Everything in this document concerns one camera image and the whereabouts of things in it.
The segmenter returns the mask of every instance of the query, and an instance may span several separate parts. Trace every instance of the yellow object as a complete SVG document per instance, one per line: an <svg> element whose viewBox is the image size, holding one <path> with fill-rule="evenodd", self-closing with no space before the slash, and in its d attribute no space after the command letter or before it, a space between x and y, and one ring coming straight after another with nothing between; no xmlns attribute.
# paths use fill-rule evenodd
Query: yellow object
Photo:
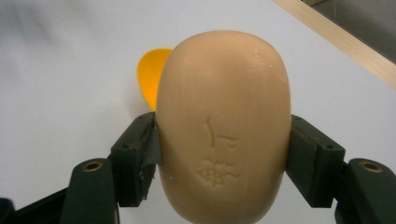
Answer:
<svg viewBox="0 0 396 224"><path fill-rule="evenodd" d="M143 55L137 65L137 81L140 91L153 111L157 104L157 91L163 66L171 51L171 49L153 49Z"/></svg>

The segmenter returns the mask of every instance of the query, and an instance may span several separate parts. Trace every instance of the wooden edge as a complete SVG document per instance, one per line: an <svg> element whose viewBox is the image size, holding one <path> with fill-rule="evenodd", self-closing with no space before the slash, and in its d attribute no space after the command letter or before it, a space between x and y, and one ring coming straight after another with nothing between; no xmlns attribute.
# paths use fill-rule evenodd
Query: wooden edge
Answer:
<svg viewBox="0 0 396 224"><path fill-rule="evenodd" d="M346 55L396 90L396 64L300 0L274 0Z"/></svg>

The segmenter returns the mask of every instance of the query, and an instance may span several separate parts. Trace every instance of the white table surface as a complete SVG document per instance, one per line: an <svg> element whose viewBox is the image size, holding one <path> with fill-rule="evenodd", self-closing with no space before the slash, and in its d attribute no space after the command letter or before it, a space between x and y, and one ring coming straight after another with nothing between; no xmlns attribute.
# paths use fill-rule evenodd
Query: white table surface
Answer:
<svg viewBox="0 0 396 224"><path fill-rule="evenodd" d="M396 91L271 0L8 0L0 10L0 197L17 209L67 187L74 166L107 157L149 111L135 76L145 52L211 30L270 42L288 69L292 113L345 147L346 161L396 170ZM187 223L158 176L120 218ZM284 175L260 223L334 223L333 209L310 208Z"/></svg>

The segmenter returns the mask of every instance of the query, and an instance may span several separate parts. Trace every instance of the screw hole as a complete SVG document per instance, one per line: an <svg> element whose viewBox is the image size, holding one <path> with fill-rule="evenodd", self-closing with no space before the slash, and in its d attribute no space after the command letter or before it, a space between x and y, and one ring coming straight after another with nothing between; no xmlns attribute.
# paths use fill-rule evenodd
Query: screw hole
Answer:
<svg viewBox="0 0 396 224"><path fill-rule="evenodd" d="M369 161L362 161L361 167L373 173L382 173L384 171L380 166Z"/></svg>
<svg viewBox="0 0 396 224"><path fill-rule="evenodd" d="M90 163L86 164L82 168L82 170L84 172L93 172L93 171L99 170L100 168L102 168L102 166L103 166L103 164L101 162L93 161L93 162L90 162Z"/></svg>

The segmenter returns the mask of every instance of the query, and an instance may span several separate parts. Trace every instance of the soap bar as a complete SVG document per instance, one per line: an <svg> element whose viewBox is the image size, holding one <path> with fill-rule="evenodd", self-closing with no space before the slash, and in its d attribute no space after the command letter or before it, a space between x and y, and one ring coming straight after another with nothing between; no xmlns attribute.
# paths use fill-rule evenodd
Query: soap bar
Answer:
<svg viewBox="0 0 396 224"><path fill-rule="evenodd" d="M170 54L156 124L161 181L192 223L255 223L271 207L285 168L290 88L266 41L236 31L192 36Z"/></svg>

